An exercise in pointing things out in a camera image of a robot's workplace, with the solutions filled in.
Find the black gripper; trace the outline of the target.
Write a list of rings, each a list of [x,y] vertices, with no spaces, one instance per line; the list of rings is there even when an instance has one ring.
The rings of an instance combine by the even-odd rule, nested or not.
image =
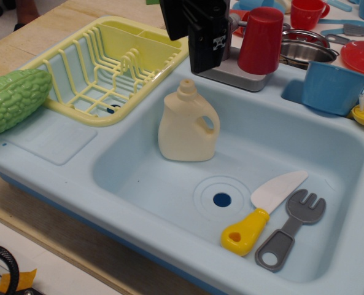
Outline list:
[[[228,38],[225,1],[160,1],[170,40],[188,36],[191,71],[194,74],[221,64]]]

